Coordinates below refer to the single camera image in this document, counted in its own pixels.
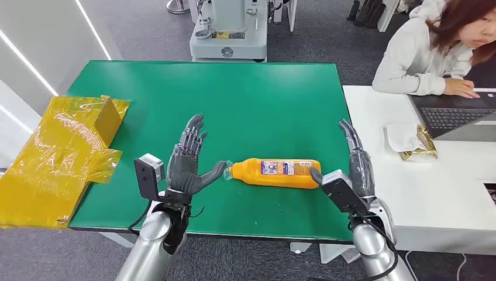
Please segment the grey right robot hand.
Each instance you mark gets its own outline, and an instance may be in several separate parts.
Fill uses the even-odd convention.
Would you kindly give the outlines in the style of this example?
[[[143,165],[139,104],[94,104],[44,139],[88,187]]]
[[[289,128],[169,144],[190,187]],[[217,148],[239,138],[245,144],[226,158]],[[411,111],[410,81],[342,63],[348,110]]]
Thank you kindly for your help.
[[[349,121],[342,119],[339,127],[345,134],[350,152],[348,175],[342,170],[322,175],[313,167],[309,170],[310,175],[336,206],[369,205],[377,198],[370,156]]]

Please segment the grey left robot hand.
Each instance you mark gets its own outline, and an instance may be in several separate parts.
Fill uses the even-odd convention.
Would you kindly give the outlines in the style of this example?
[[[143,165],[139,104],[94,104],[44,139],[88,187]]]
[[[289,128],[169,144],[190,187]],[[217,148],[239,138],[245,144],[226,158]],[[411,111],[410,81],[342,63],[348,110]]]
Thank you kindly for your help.
[[[207,132],[201,132],[203,114],[191,117],[179,142],[174,145],[167,165],[167,189],[192,196],[217,180],[225,170],[227,161],[221,160],[203,174],[198,174],[199,154]]]

